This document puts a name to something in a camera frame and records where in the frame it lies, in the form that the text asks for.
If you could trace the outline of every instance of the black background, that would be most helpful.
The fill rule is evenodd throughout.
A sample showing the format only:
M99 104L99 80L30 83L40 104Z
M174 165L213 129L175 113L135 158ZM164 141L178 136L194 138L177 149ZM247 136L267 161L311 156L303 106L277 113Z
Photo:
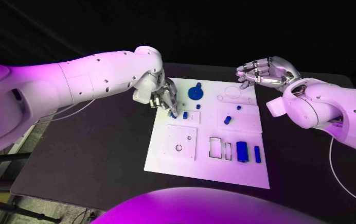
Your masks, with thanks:
M0 0L0 63L158 49L164 62L283 57L302 72L354 78L350 0Z

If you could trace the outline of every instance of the white puzzle board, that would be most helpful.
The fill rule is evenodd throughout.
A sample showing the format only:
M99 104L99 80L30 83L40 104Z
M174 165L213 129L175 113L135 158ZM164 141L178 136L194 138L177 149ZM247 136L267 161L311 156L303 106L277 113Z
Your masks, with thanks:
M240 91L240 83L234 82L171 80L177 88L178 117L167 117L168 110L156 108L143 170L269 189L254 88ZM187 91L197 82L204 95L200 100L191 100ZM227 125L226 116L231 117ZM213 146L220 149L221 159L208 157L210 137L220 138L220 148L216 141ZM239 141L247 144L246 163L237 162ZM224 143L230 143L226 156L231 160L224 159ZM259 146L262 163L254 161L254 146Z

